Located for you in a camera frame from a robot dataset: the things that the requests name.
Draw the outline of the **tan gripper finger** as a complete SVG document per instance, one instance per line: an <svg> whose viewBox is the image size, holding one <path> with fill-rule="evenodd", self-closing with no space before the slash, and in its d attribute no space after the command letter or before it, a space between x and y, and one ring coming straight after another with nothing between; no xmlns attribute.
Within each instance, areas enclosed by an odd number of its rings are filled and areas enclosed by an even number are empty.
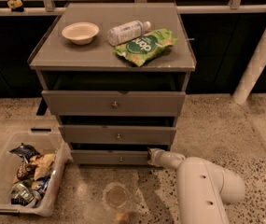
<svg viewBox="0 0 266 224"><path fill-rule="evenodd" d="M155 161L157 154L157 149L156 148L148 148L147 149L147 163L151 166L156 166L157 163Z"/></svg>

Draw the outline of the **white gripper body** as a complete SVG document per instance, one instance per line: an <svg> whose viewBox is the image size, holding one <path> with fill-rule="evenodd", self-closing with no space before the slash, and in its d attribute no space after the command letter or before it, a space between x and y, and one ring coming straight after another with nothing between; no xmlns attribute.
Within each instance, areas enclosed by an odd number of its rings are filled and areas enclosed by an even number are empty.
<svg viewBox="0 0 266 224"><path fill-rule="evenodd" d="M152 164L157 167L176 170L185 158L186 157L180 153L165 151L158 148L152 150Z"/></svg>

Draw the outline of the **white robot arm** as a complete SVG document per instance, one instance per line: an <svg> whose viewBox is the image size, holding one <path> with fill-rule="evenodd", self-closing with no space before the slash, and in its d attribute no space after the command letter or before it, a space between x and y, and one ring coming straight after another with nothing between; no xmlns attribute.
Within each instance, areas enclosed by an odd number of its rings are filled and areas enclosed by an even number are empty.
<svg viewBox="0 0 266 224"><path fill-rule="evenodd" d="M175 170L182 224L230 224L224 204L238 203L245 198L244 180L210 161L150 148L148 163Z"/></svg>

